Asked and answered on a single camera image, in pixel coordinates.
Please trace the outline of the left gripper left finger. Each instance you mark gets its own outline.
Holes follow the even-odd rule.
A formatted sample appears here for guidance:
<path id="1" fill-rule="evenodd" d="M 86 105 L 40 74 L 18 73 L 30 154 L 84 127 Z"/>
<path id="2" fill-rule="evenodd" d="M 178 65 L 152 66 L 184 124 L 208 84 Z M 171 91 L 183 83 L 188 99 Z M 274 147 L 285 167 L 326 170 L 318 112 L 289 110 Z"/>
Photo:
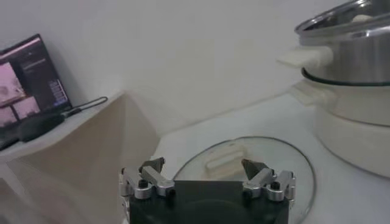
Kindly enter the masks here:
<path id="1" fill-rule="evenodd" d="M 119 172 L 119 194 L 138 200 L 151 198 L 153 191 L 158 196 L 169 198 L 176 194 L 175 182 L 161 175 L 165 159 L 163 157 L 145 161 L 138 170 L 124 167 Z"/>

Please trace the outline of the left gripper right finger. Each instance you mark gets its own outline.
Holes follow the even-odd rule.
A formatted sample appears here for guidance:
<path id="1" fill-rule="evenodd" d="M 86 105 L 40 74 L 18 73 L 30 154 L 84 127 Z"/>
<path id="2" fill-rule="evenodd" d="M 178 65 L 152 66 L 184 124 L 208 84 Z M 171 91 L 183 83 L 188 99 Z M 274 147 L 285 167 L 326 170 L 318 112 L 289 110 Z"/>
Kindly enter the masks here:
<path id="1" fill-rule="evenodd" d="M 243 198 L 251 201 L 266 197 L 269 201 L 280 202 L 287 199 L 295 202 L 296 176 L 292 171 L 276 173 L 265 163 L 242 159 L 241 165 L 248 180 L 243 182 Z"/>

